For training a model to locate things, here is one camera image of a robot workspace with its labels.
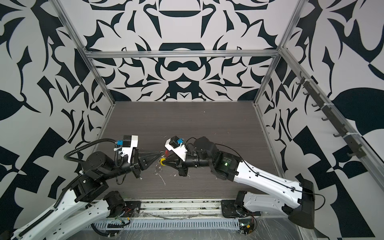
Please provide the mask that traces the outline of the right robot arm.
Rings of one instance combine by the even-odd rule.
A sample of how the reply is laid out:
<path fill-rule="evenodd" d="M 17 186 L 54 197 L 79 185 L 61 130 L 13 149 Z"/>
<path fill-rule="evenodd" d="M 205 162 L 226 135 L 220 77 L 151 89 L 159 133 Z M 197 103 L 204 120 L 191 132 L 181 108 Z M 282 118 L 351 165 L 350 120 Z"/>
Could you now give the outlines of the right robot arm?
<path fill-rule="evenodd" d="M 250 186 L 276 198 L 272 208 L 306 229 L 315 227 L 315 190 L 313 182 L 302 179 L 291 181 L 252 166 L 238 153 L 218 149 L 206 137 L 187 143 L 174 136 L 165 143 L 167 154 L 162 164 L 178 170 L 182 177 L 189 168 L 209 168 L 216 178 Z"/>

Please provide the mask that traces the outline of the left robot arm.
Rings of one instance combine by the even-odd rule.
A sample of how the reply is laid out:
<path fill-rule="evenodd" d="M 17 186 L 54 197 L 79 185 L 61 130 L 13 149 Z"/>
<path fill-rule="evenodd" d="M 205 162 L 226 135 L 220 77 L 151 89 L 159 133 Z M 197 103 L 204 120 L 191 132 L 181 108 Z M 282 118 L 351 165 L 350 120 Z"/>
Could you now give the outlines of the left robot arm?
<path fill-rule="evenodd" d="M 33 221 L 13 232 L 5 231 L 2 240 L 66 240 L 98 220 L 117 217 L 126 203 L 118 191 L 111 191 L 96 204 L 92 202 L 108 189 L 107 181 L 142 171 L 159 161 L 162 152 L 133 151 L 133 156 L 114 161 L 102 152 L 92 153 L 82 164 L 83 173 L 66 186 L 56 202 Z"/>

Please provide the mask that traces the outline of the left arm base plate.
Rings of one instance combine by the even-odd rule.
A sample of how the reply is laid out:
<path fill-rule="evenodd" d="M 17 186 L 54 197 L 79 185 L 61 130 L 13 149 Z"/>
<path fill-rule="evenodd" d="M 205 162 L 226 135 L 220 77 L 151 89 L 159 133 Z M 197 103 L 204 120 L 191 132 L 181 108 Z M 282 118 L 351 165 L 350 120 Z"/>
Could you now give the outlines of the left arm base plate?
<path fill-rule="evenodd" d="M 125 201 L 125 206 L 123 207 L 123 212 L 120 215 L 121 218 L 131 218 L 135 215 L 138 215 L 141 211 L 141 201 Z"/>

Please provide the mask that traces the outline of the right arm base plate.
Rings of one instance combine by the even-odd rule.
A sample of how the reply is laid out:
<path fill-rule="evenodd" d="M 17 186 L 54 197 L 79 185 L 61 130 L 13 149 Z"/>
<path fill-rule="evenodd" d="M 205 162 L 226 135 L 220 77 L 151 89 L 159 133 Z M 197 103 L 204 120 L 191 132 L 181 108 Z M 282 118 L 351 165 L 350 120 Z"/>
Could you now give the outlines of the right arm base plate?
<path fill-rule="evenodd" d="M 250 212 L 243 207 L 237 207 L 235 200 L 221 200 L 222 215 L 224 218 L 259 217 L 261 212 Z"/>

